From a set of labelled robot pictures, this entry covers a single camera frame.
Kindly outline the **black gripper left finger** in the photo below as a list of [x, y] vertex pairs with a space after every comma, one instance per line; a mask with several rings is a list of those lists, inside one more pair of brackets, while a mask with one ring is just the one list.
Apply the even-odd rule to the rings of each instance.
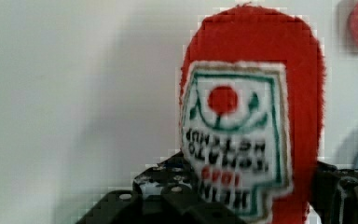
[[76, 224], [246, 224], [222, 203], [194, 190], [181, 152], [135, 177], [131, 190], [104, 195]]

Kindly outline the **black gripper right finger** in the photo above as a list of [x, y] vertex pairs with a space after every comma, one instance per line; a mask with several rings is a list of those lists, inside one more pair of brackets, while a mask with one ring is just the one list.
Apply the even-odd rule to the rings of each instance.
[[358, 169], [317, 162], [310, 205], [322, 224], [358, 224]]

